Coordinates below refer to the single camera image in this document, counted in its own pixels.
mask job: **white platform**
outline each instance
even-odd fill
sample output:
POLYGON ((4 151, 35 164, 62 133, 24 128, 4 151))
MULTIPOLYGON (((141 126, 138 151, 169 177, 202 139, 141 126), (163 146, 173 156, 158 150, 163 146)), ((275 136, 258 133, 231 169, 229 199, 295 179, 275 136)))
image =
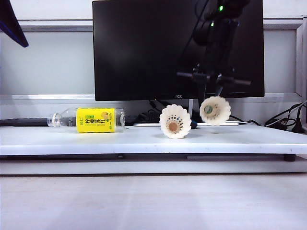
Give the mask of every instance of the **white platform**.
POLYGON ((280 155, 306 154, 306 135, 254 125, 200 127, 183 139, 169 139, 159 127, 133 126, 123 133, 100 134, 79 134, 74 127, 1 127, 0 137, 1 174, 307 172, 305 159, 297 157, 295 162, 285 162, 280 155), (150 156, 154 153, 187 156, 184 160, 152 160, 150 156), (77 154, 83 157, 89 154, 89 158, 82 161, 10 158, 60 155, 69 158, 77 154), (98 154, 138 154, 138 159, 91 158, 98 154))
POLYGON ((210 126, 169 139, 159 127, 79 134, 74 127, 1 127, 0 155, 101 153, 305 154, 307 136, 256 125, 210 126))

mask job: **white wall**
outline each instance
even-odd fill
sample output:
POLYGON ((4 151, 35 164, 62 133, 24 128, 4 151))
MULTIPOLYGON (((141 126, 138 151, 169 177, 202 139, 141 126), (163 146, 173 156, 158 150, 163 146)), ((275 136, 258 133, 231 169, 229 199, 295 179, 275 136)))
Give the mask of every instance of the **white wall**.
MULTIPOLYGON (((91 0, 11 0, 20 20, 91 19, 91 0)), ((307 14, 306 0, 264 0, 265 17, 307 14)), ((93 47, 91 32, 26 33, 30 46, 22 49, 0 33, 1 94, 93 94, 93 47)), ((295 30, 265 31, 266 92, 295 92, 295 30)), ((296 103, 232 100, 233 115, 265 121, 296 103)), ((29 100, 1 102, 1 118, 46 116, 71 106, 96 106, 29 100)), ((119 103, 129 113, 149 109, 147 102, 119 103)))
MULTIPOLYGON (((19 20, 91 19, 91 0, 11 0, 19 20)), ((306 0, 263 0, 264 17, 307 15, 306 0)))

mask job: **monitor stand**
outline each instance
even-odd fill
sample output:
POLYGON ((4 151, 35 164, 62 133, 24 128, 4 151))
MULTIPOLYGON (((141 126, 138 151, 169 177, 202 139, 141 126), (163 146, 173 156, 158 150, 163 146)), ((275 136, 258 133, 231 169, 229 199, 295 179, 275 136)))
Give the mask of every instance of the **monitor stand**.
MULTIPOLYGON (((192 113, 193 113, 193 102, 194 99, 189 99, 189 108, 188 108, 188 113, 190 114, 190 119, 192 118, 192 113)), ((221 126, 237 126, 239 125, 238 122, 225 122, 223 124, 220 124, 221 126)), ((154 127, 154 126, 160 126, 160 123, 135 123, 133 126, 137 127, 154 127)), ((197 123, 197 126, 211 126, 207 123, 197 123)))

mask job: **white shelf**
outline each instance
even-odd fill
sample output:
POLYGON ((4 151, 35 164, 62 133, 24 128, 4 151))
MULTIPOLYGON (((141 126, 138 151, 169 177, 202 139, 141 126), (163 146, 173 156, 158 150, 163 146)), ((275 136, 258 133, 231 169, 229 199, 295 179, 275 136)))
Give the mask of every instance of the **white shelf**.
POLYGON ((159 127, 128 127, 123 133, 79 134, 74 127, 1 127, 0 155, 108 153, 306 154, 307 136, 255 125, 210 126, 183 139, 159 127))

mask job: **shuttlecock cork base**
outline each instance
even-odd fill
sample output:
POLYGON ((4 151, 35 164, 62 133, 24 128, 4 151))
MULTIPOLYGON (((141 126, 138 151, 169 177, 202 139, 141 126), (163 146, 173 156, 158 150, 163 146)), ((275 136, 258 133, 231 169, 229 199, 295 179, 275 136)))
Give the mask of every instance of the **shuttlecock cork base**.
POLYGON ((161 130, 169 138, 184 138, 191 129, 191 119, 180 105, 168 105, 160 115, 161 130))
POLYGON ((225 98, 212 96, 201 103, 200 116, 203 122, 218 126, 229 119, 230 106, 225 98))

